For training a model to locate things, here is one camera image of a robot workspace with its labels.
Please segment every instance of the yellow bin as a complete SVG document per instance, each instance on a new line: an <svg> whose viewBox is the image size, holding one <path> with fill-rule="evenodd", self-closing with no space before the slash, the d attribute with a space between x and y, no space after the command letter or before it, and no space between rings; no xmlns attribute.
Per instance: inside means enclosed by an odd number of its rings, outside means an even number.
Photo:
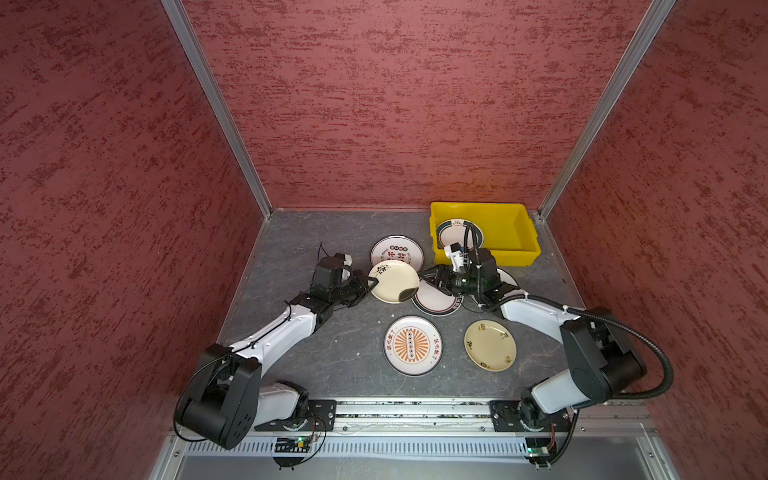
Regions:
<svg viewBox="0 0 768 480"><path fill-rule="evenodd" d="M499 266L528 266L541 255L533 220L522 204L454 204L432 202L429 231L435 263L450 263L437 244L437 227L453 220L469 220L483 233L483 247L496 257Z"/></svg>

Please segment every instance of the red wall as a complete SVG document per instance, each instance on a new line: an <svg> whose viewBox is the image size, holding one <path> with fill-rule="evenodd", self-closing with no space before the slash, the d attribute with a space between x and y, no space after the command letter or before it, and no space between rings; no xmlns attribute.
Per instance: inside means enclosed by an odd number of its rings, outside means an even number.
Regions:
<svg viewBox="0 0 768 480"><path fill-rule="evenodd" d="M0 39L0 478L145 480L260 216L159 1Z"/></svg>
<svg viewBox="0 0 768 480"><path fill-rule="evenodd" d="M647 7L184 4L276 207L539 207Z"/></svg>
<svg viewBox="0 0 768 480"><path fill-rule="evenodd" d="M550 219L587 304L674 361L649 406L684 478L768 478L766 25L678 0Z"/></svg>

